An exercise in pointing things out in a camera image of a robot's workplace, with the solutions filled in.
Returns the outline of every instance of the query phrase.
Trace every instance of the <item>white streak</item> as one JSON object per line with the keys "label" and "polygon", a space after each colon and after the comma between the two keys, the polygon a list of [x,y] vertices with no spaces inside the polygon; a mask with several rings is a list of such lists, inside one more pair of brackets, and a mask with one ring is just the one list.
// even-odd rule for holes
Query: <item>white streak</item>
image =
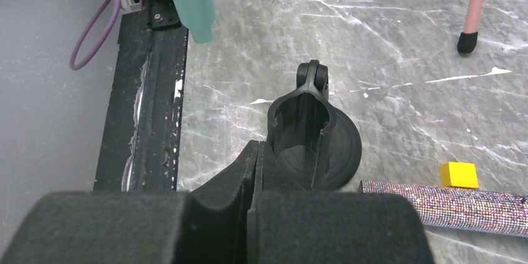
{"label": "white streak", "polygon": [[256,132],[255,130],[251,130],[247,127],[244,127],[244,126],[239,126],[239,125],[236,125],[236,124],[233,124],[234,127],[238,128],[238,129],[242,129],[242,130],[245,130],[245,131],[249,131],[251,132],[251,134],[254,134],[254,135],[257,135],[257,136],[260,136],[262,138],[266,138],[266,136],[264,134],[260,134],[258,132]]}
{"label": "white streak", "polygon": [[494,158],[495,160],[497,160],[497,164],[500,165],[500,166],[504,166],[506,168],[509,168],[511,169],[511,167],[505,165],[504,163],[509,163],[509,164],[513,164],[515,166],[524,166],[524,167],[528,167],[528,164],[524,164],[524,163],[518,163],[516,161],[513,161],[505,156],[502,156],[502,155],[499,155],[497,153],[495,153],[494,151],[492,151],[491,149],[485,147],[485,146],[474,146],[474,145],[469,145],[469,144],[461,144],[461,143],[455,143],[455,142],[452,142],[452,141],[444,141],[444,140],[435,140],[433,139],[432,136],[430,136],[429,134],[425,134],[425,133],[421,133],[421,134],[424,134],[424,135],[427,135],[429,136],[433,141],[437,142],[437,143],[446,143],[446,144],[453,144],[453,145],[456,145],[456,146],[461,146],[461,147],[464,147],[464,148],[469,148],[469,149],[477,149],[479,151],[483,151],[485,152],[486,154],[488,154],[490,157]]}
{"label": "white streak", "polygon": [[146,77],[146,68],[148,66],[149,57],[147,56],[147,59],[145,60],[145,63],[141,67],[141,85],[139,85],[138,91],[136,93],[136,101],[134,103],[134,135],[130,138],[130,142],[128,143],[128,146],[130,147],[130,156],[128,156],[128,159],[125,163],[125,170],[123,171],[123,177],[121,178],[121,191],[127,192],[130,190],[130,186],[132,184],[132,172],[134,168],[134,151],[136,150],[136,136],[138,134],[138,124],[139,124],[139,116],[141,114],[141,105],[143,104],[143,89],[144,89],[144,81]]}
{"label": "white streak", "polygon": [[193,135],[196,135],[196,136],[200,136],[201,138],[207,138],[207,139],[210,139],[212,141],[218,141],[217,139],[211,138],[211,137],[209,137],[207,135],[203,135],[203,134],[198,133],[198,132],[193,131],[193,130],[182,130],[181,133],[193,134]]}
{"label": "white streak", "polygon": [[511,71],[510,70],[505,70],[505,69],[499,69],[497,67],[493,67],[491,69],[491,72],[486,73],[486,74],[453,76],[453,77],[442,78],[442,79],[437,79],[437,80],[430,80],[430,81],[425,82],[425,83],[445,82],[447,80],[469,79],[469,78],[474,78],[474,77],[505,74],[505,73],[511,73]]}
{"label": "white streak", "polygon": [[502,51],[504,51],[504,52],[518,51],[518,50],[521,50],[521,49],[524,49],[524,48],[528,47],[528,42],[523,42],[523,41],[517,41],[517,42],[513,42],[513,43],[509,43],[509,44],[502,43],[502,42],[497,42],[497,41],[493,41],[493,40],[488,40],[488,39],[485,39],[485,38],[479,38],[479,41],[480,42],[484,42],[484,43],[488,43],[490,45],[499,46],[500,48],[502,48]]}
{"label": "white streak", "polygon": [[328,7],[330,10],[334,11],[335,15],[334,16],[329,16],[329,15],[322,16],[322,15],[317,15],[317,14],[303,14],[303,15],[305,15],[305,16],[315,16],[315,17],[332,17],[332,18],[333,17],[337,17],[337,18],[342,19],[344,22],[346,22],[347,24],[350,24],[352,26],[356,26],[356,25],[357,26],[362,26],[367,31],[369,31],[371,34],[373,34],[377,38],[379,38],[383,43],[385,43],[385,45],[387,45],[392,50],[394,50],[394,52],[396,53],[396,59],[397,59],[398,63],[403,62],[403,53],[398,49],[398,47],[396,47],[393,43],[391,43],[390,41],[388,41],[387,39],[382,37],[377,31],[373,30],[365,22],[362,22],[361,20],[359,20],[358,18],[356,18],[356,17],[354,17],[354,16],[352,16],[350,14],[348,14],[347,17],[344,17],[338,10],[339,9],[349,9],[349,8],[359,8],[359,9],[402,9],[402,10],[407,10],[408,11],[408,9],[404,9],[404,8],[401,8],[401,7],[341,6],[341,5],[328,4],[326,1],[323,1],[323,0],[290,0],[290,1],[311,1],[311,2],[318,2],[320,4],[323,4],[324,6]]}
{"label": "white streak", "polygon": [[495,10],[497,10],[497,11],[499,11],[499,12],[505,14],[505,15],[508,15],[511,19],[518,19],[519,18],[519,16],[517,16],[514,12],[511,12],[511,11],[505,11],[505,10],[500,9],[498,7],[492,7],[492,9],[495,9]]}
{"label": "white streak", "polygon": [[391,88],[406,87],[407,85],[413,85],[412,82],[408,82],[405,85],[393,85]]}
{"label": "white streak", "polygon": [[203,85],[203,86],[206,87],[206,88],[208,88],[209,90],[212,90],[213,92],[215,92],[215,93],[218,94],[218,95],[221,95],[221,96],[227,97],[227,98],[229,98],[229,99],[232,99],[232,98],[229,97],[228,95],[226,95],[226,94],[224,94],[224,93],[218,91],[218,90],[215,89],[215,88],[212,88],[212,87],[210,87],[210,86],[208,86],[208,85]]}
{"label": "white streak", "polygon": [[253,104],[262,104],[262,103],[272,103],[273,100],[264,100],[264,99],[257,99],[251,103],[249,103],[250,105],[253,105]]}

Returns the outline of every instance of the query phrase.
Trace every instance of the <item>black bracket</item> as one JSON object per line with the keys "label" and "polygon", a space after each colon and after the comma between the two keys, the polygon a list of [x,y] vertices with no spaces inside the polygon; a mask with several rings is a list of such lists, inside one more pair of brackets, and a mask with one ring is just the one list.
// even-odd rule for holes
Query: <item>black bracket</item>
{"label": "black bracket", "polygon": [[267,141],[275,161],[304,189],[341,188],[361,160],[359,132],[328,102],[326,66],[318,60],[299,65],[296,84],[268,110]]}
{"label": "black bracket", "polygon": [[180,17],[172,0],[145,0],[147,28],[153,31],[181,27]]}

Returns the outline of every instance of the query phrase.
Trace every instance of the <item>black rubber foot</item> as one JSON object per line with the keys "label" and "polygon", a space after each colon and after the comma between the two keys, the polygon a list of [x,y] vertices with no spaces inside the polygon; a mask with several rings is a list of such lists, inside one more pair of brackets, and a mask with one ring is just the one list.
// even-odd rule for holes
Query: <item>black rubber foot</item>
{"label": "black rubber foot", "polygon": [[460,33],[460,38],[458,38],[458,44],[456,49],[458,54],[462,56],[467,56],[475,50],[477,46],[478,32],[472,34],[466,34],[465,32]]}
{"label": "black rubber foot", "polygon": [[[336,108],[337,126],[330,143],[328,178],[317,189],[333,191],[345,186],[361,161],[361,138],[350,118]],[[300,184],[310,184],[314,153],[304,146],[295,146],[277,154],[278,164]]]}

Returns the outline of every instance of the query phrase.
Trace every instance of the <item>white connector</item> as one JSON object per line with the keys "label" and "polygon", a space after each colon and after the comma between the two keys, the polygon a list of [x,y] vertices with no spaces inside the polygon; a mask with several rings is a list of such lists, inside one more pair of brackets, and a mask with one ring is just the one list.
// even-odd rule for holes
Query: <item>white connector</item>
{"label": "white connector", "polygon": [[124,14],[141,10],[139,3],[134,0],[121,0],[121,8],[124,11]]}

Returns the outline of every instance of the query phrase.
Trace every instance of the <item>black foam pad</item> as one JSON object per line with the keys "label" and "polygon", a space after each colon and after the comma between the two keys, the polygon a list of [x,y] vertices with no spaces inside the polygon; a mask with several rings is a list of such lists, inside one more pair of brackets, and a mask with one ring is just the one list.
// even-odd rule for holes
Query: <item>black foam pad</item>
{"label": "black foam pad", "polygon": [[177,263],[245,263],[259,147],[250,141],[230,166],[191,193]]}
{"label": "black foam pad", "polygon": [[174,192],[48,195],[1,263],[173,263],[187,200]]}
{"label": "black foam pad", "polygon": [[418,214],[403,197],[263,191],[254,201],[249,263],[434,263]]}

